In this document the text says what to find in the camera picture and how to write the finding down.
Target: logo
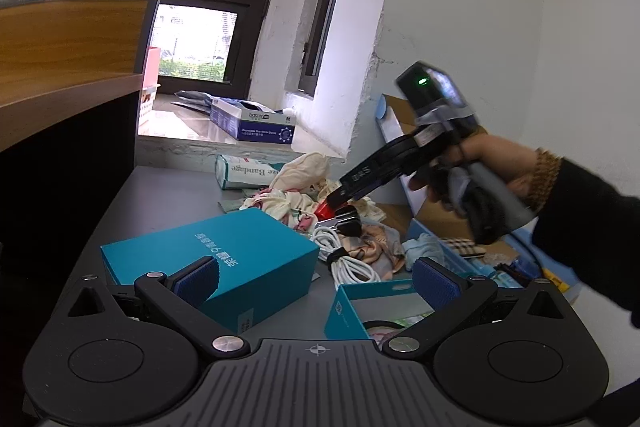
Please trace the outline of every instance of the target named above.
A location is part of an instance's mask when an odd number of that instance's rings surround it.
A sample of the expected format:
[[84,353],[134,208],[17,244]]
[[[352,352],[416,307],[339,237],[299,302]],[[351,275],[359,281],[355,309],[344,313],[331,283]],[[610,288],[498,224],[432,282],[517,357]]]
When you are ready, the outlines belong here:
[[269,115],[260,112],[250,112],[249,118],[251,120],[269,120]]
[[364,178],[364,176],[366,176],[367,174],[371,174],[371,169],[365,165],[362,169],[353,174],[351,176],[351,179],[356,182],[359,179]]
[[305,349],[305,351],[311,351],[316,357],[319,357],[323,353],[331,351],[331,349],[321,346],[320,344],[316,344],[315,346],[311,346],[308,349]]
[[291,131],[289,129],[287,129],[286,127],[283,127],[282,130],[280,131],[280,134],[278,134],[278,139],[281,142],[290,142],[291,141]]

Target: plaid cloth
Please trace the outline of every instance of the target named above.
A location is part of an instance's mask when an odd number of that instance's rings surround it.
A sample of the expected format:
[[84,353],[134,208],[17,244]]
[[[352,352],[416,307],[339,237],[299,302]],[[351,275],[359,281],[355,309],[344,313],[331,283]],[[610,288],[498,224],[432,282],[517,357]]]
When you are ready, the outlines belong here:
[[462,257],[480,257],[486,253],[484,248],[464,237],[444,237],[441,241]]

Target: window sill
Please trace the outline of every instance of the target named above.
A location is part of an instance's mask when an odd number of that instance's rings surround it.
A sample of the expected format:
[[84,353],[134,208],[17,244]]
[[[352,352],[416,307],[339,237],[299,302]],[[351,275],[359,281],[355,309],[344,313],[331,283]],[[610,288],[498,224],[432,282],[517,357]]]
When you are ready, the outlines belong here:
[[149,120],[138,130],[137,165],[213,172],[218,154],[271,163],[289,162],[306,152],[340,157],[301,126],[296,127],[291,145],[235,140],[206,115],[173,105],[175,100],[172,95],[158,94]]

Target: metal screw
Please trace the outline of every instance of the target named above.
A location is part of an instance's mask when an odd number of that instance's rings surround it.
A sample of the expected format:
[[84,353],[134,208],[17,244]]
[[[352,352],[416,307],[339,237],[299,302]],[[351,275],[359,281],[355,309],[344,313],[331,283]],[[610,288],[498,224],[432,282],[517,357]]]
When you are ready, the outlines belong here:
[[231,351],[237,351],[244,346],[244,340],[240,337],[234,337],[233,335],[224,335],[213,340],[211,345],[214,349],[229,353]]
[[411,337],[393,337],[389,341],[389,347],[400,353],[410,353],[420,347],[420,342]]

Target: black cable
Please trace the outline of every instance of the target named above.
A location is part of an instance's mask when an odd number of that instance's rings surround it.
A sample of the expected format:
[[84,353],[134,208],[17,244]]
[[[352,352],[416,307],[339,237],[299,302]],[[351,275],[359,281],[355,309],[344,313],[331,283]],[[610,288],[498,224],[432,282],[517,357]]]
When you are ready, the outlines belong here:
[[523,240],[521,240],[521,238],[519,238],[517,235],[515,235],[513,232],[509,232],[509,235],[514,238],[516,240],[516,242],[518,244],[521,245],[521,247],[523,247],[527,253],[530,254],[530,256],[532,256],[534,263],[536,263],[536,265],[538,266],[538,268],[540,268],[540,277],[544,277],[544,272],[542,271],[542,263],[540,263],[540,259],[538,258],[538,256],[533,252],[533,250],[531,248],[529,248],[529,245],[527,245],[527,243],[525,243]]

